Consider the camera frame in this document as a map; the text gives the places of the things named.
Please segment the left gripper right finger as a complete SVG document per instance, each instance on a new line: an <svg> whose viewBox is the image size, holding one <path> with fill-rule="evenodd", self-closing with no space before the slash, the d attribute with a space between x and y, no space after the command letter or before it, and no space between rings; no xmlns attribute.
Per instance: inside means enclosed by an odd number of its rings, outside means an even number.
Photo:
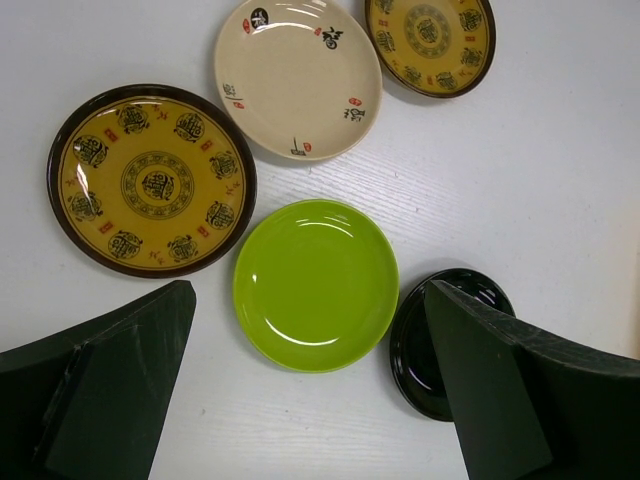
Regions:
<svg viewBox="0 0 640 480"><path fill-rule="evenodd" d="M425 310L471 479L636 479L639 363L444 282Z"/></svg>

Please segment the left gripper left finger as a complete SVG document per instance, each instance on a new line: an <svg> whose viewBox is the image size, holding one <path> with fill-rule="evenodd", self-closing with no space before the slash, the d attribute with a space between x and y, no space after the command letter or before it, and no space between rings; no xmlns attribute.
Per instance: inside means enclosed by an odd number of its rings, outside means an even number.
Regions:
<svg viewBox="0 0 640 480"><path fill-rule="evenodd" d="M176 280L3 352L2 478L148 478L195 308Z"/></svg>

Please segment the black plate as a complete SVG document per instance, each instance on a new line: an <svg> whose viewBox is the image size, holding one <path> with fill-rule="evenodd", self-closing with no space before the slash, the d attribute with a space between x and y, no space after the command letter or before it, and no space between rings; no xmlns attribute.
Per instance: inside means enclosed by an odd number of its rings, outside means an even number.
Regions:
<svg viewBox="0 0 640 480"><path fill-rule="evenodd" d="M402 301L391 324L389 360L403 398L420 414L451 422L453 415L428 328L424 296L430 281L445 281L482 303L513 316L512 303L490 277L466 268L445 269L420 280Z"/></svg>

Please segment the green plate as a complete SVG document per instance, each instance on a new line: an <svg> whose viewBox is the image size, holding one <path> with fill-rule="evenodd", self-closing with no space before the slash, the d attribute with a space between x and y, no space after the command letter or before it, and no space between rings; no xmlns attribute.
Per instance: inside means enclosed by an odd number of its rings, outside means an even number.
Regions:
<svg viewBox="0 0 640 480"><path fill-rule="evenodd" d="M365 357L396 311L399 271L383 231L335 200L283 207L257 225L233 276L238 323L273 363L326 373Z"/></svg>

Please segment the cream plate with calligraphy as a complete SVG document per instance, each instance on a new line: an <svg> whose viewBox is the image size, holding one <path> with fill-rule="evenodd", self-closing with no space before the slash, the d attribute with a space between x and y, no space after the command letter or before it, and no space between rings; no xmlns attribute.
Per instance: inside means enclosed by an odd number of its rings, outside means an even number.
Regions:
<svg viewBox="0 0 640 480"><path fill-rule="evenodd" d="M334 1L245 1L213 54L216 86L240 128L296 161L337 157L376 121L382 72L359 23Z"/></svg>

